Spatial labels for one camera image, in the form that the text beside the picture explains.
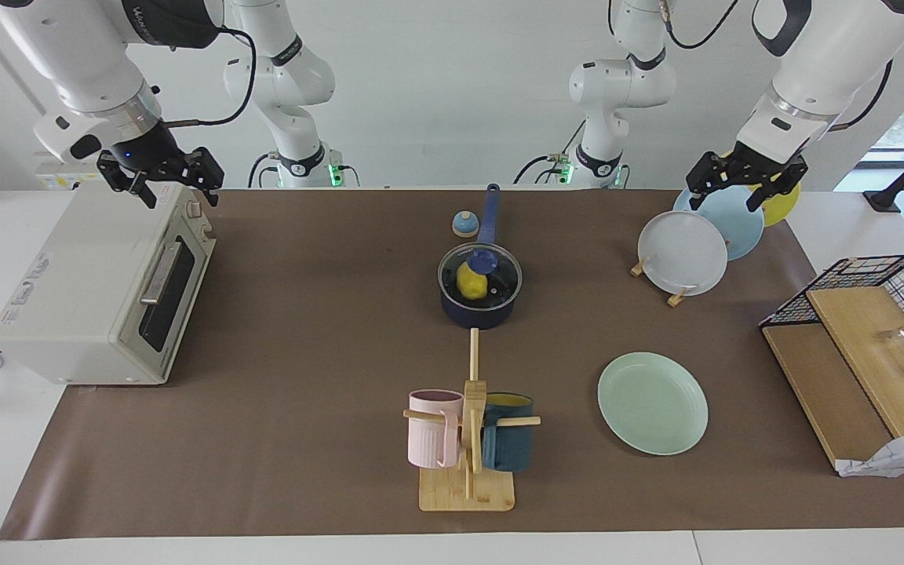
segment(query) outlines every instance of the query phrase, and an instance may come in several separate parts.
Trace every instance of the blue mug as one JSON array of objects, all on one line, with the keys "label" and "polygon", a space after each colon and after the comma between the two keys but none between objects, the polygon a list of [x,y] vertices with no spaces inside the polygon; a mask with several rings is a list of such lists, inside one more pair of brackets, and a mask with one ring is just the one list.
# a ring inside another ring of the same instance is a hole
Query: blue mug
[{"label": "blue mug", "polygon": [[483,466],[494,471],[525,471],[532,462],[532,426],[498,427],[502,418],[532,415],[532,399],[513,392],[487,394],[483,412]]}]

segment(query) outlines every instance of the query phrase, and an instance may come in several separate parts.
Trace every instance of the brown leather surface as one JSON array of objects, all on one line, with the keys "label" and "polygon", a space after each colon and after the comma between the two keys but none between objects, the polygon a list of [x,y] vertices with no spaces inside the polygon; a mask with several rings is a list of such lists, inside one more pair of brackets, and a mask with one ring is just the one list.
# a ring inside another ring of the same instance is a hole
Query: brown leather surface
[{"label": "brown leather surface", "polygon": [[[534,464],[511,512],[425,514],[401,412],[467,377],[436,269],[482,192],[224,194],[169,383],[65,391],[0,539],[904,526],[904,476],[838,478],[756,328],[813,276],[788,226],[675,310],[628,275],[674,199],[503,194],[498,242],[524,287],[480,371],[534,397]],[[688,453],[641,454],[600,417],[600,372],[631,351],[706,393]]]}]

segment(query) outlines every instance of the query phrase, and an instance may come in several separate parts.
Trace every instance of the black tripod base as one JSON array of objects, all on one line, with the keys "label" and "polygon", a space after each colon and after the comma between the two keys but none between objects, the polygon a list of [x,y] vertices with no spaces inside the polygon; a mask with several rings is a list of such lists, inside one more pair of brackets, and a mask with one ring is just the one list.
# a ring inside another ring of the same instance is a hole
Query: black tripod base
[{"label": "black tripod base", "polygon": [[874,208],[875,212],[887,212],[892,214],[898,214],[901,212],[899,207],[897,207],[894,203],[890,206],[885,206],[878,203],[875,198],[881,194],[880,190],[865,190],[864,198],[867,199],[867,203],[871,205],[871,208]]}]

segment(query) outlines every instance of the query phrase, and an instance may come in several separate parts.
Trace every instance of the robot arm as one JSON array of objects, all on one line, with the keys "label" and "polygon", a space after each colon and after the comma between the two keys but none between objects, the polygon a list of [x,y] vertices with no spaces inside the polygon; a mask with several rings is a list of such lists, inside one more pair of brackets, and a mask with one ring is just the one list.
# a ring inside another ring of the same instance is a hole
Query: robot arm
[{"label": "robot arm", "polygon": [[686,177],[691,205],[731,185],[759,185],[749,210],[789,194],[807,172],[800,156],[849,108],[857,90],[904,44],[904,0],[758,0],[753,29],[781,58],[767,92],[726,157],[704,154]]},{"label": "robot arm", "polygon": [[658,0],[623,0],[613,11],[614,35],[625,60],[595,60],[570,75],[570,98],[588,121],[574,148],[574,181],[605,187],[614,183],[629,124],[621,108],[653,108],[675,93],[675,71],[666,59],[665,25]]},{"label": "robot arm", "polygon": [[[334,95],[330,65],[302,43],[283,0],[232,0],[241,28],[257,46],[256,79],[251,103],[272,132],[279,152],[284,186],[330,186],[331,162],[340,161],[319,139],[316,124],[302,106],[313,106]],[[249,67],[237,60],[225,68],[225,86],[243,100]]]},{"label": "robot arm", "polygon": [[224,174],[207,149],[180,150],[126,44],[205,47],[223,15],[221,0],[0,0],[0,22],[64,105],[36,125],[40,142],[65,162],[100,151],[111,188],[150,207],[147,180],[194,186],[214,205]]}]

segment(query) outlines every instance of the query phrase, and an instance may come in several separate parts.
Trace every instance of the pink mug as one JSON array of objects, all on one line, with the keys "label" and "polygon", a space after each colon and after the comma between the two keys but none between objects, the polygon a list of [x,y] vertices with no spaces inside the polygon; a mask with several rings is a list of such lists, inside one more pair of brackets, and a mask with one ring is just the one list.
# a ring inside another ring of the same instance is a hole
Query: pink mug
[{"label": "pink mug", "polygon": [[406,459],[419,468],[449,468],[459,462],[459,416],[461,392],[454,390],[415,390],[410,393],[410,409],[441,414],[445,422],[408,419]]}]

